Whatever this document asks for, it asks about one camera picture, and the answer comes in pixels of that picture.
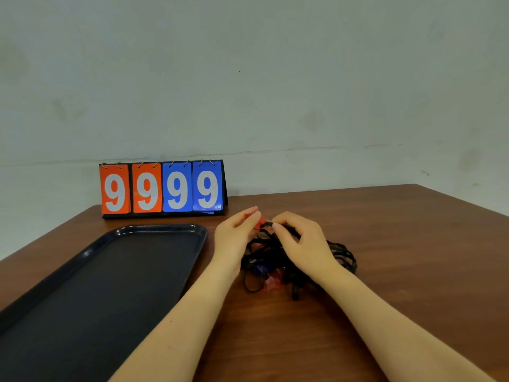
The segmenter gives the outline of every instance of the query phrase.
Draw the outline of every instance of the left hand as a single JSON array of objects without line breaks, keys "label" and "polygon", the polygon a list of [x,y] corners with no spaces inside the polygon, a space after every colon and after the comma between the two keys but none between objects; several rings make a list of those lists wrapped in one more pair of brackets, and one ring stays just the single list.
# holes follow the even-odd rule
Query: left hand
[{"label": "left hand", "polygon": [[[251,212],[254,213],[244,220],[244,215]],[[240,260],[244,255],[247,243],[257,233],[254,227],[261,216],[258,206],[253,206],[231,216],[216,228],[215,249],[211,264],[226,270],[228,274],[232,275],[232,280],[240,272]]]}]

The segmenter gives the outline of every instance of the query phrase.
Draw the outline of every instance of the black plastic tray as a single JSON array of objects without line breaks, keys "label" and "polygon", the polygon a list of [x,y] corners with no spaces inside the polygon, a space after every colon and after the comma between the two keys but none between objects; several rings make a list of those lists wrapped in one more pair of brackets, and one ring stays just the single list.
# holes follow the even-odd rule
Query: black plastic tray
[{"label": "black plastic tray", "polygon": [[0,312],[0,381],[107,381],[180,299],[200,225],[106,233]]}]

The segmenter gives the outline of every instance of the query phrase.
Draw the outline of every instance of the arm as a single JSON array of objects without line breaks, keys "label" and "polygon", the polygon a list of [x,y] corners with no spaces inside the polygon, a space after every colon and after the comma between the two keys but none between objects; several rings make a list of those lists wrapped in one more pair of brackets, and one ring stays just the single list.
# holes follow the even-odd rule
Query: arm
[{"label": "arm", "polygon": [[216,228],[210,264],[110,382],[192,380],[228,289],[239,274],[246,244],[261,216],[256,212],[244,221],[244,214],[257,209],[240,212]]},{"label": "arm", "polygon": [[[341,267],[317,223],[288,212],[273,221],[288,257],[342,308],[391,382],[493,381]],[[280,224],[295,227],[300,241]]]}]

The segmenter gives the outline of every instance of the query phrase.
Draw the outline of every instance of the pile of cords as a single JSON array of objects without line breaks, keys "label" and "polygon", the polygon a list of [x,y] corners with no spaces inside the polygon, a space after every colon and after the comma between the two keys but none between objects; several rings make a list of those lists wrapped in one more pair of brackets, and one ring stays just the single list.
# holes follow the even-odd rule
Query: pile of cords
[{"label": "pile of cords", "polygon": [[[264,281],[269,277],[269,274],[279,268],[283,270],[283,283],[292,283],[292,299],[299,300],[299,288],[306,282],[312,282],[312,280],[289,259],[276,233],[270,233],[266,229],[270,226],[272,226],[271,222],[261,224],[257,237],[247,244],[246,250],[248,253],[242,257],[240,263],[240,268],[244,270],[244,288],[248,292],[260,292],[264,288]],[[300,239],[300,234],[295,228],[287,225],[284,225],[284,227],[292,236]],[[357,261],[353,253],[343,244],[330,241],[327,241],[327,243],[336,261],[354,274],[357,270]],[[248,272],[262,279],[260,287],[256,289],[247,287],[246,275]]]}]

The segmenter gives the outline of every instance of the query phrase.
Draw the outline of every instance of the tray rim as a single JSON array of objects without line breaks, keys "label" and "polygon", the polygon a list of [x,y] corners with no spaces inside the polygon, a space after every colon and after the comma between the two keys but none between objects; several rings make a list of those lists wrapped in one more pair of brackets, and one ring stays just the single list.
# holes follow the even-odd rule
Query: tray rim
[{"label": "tray rim", "polygon": [[0,335],[3,335],[10,327],[15,325],[17,321],[28,314],[42,299],[50,295],[82,266],[97,256],[105,246],[116,239],[130,234],[175,232],[197,233],[201,237],[198,252],[194,256],[193,265],[185,276],[185,285],[194,269],[196,260],[207,242],[207,237],[209,235],[207,228],[199,224],[128,225],[120,227],[106,232],[97,238],[77,255],[73,256],[23,295],[18,297],[14,302],[7,305],[3,310],[0,310]]}]

